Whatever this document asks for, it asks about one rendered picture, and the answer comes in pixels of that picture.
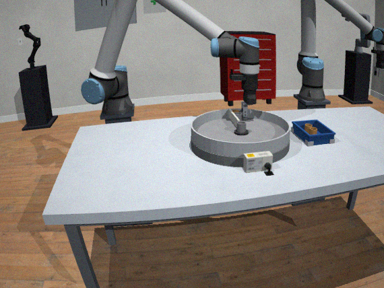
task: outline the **wooden floor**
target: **wooden floor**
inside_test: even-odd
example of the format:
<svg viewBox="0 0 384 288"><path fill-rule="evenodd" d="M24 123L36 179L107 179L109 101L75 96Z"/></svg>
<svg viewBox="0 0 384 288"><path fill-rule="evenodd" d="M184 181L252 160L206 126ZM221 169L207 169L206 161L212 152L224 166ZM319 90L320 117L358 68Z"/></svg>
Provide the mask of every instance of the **wooden floor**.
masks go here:
<svg viewBox="0 0 384 288"><path fill-rule="evenodd" d="M328 108L353 106L327 98ZM384 102L370 100L363 106L384 113ZM221 100L139 106L133 120L227 107ZM252 108L297 109L297 100ZM84 287L64 227L46 226L42 212L77 130L104 124L99 116L60 115L51 128L33 131L22 131L25 120L0 124L1 288ZM102 227L82 231L101 287L382 288L384 188L361 190L353 211L347 198L118 229L112 248Z"/></svg>

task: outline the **table top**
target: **table top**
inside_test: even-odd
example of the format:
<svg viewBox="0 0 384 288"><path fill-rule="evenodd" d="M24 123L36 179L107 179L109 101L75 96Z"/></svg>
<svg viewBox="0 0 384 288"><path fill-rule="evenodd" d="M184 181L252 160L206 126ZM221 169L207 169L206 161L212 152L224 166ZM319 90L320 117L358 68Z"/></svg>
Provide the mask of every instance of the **table top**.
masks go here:
<svg viewBox="0 0 384 288"><path fill-rule="evenodd" d="M194 116L81 127L43 212L47 225L135 223L283 205L384 184L384 114L371 107L270 111L321 121L335 143L290 151L273 176L198 158Z"/></svg>

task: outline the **blue tray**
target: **blue tray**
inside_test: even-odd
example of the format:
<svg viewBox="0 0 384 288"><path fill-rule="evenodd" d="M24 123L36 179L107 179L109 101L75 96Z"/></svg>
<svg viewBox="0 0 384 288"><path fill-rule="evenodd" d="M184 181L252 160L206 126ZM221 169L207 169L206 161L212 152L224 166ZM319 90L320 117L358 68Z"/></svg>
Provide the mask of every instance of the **blue tray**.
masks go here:
<svg viewBox="0 0 384 288"><path fill-rule="evenodd" d="M311 123L317 128L317 134L311 135L304 130L305 123ZM335 132L318 120L292 121L292 133L307 146L335 143Z"/></svg>

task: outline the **round gray container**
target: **round gray container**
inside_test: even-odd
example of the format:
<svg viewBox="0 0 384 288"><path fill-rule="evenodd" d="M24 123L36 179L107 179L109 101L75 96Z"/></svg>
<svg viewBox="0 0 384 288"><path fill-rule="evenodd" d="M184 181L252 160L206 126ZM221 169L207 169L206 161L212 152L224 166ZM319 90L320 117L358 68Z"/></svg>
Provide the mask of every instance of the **round gray container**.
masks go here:
<svg viewBox="0 0 384 288"><path fill-rule="evenodd" d="M226 117L227 110L207 112L198 116L191 127L191 150L205 161L224 166L243 166L243 154L270 151L274 162L289 151L289 124L272 113L249 110L247 135L236 135L236 127Z"/></svg>

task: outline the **blue joint cap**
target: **blue joint cap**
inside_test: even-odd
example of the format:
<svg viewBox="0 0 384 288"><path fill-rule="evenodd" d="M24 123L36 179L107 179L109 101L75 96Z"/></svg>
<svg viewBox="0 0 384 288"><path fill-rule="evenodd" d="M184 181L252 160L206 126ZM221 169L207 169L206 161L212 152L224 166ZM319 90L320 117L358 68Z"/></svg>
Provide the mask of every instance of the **blue joint cap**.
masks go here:
<svg viewBox="0 0 384 288"><path fill-rule="evenodd" d="M259 41L256 38L241 36L241 37L238 37L238 39L245 44L251 45L256 48L260 48Z"/></svg>
<svg viewBox="0 0 384 288"><path fill-rule="evenodd" d="M313 57L304 57L302 59L302 64L312 70L322 70L324 69L324 61L319 58Z"/></svg>
<svg viewBox="0 0 384 288"><path fill-rule="evenodd" d="M127 72L127 66L124 65L116 65L115 71L122 71L122 72Z"/></svg>
<svg viewBox="0 0 384 288"><path fill-rule="evenodd" d="M375 41L375 42L382 41L382 39L383 39L383 32L384 32L384 29L381 29L381 28L374 29L373 32L372 32L372 39L373 39L373 41Z"/></svg>
<svg viewBox="0 0 384 288"><path fill-rule="evenodd" d="M88 103L101 103L105 99L104 88L97 80L88 78L82 84L82 96Z"/></svg>
<svg viewBox="0 0 384 288"><path fill-rule="evenodd" d="M213 57L219 57L219 40L217 38L211 40L211 54Z"/></svg>

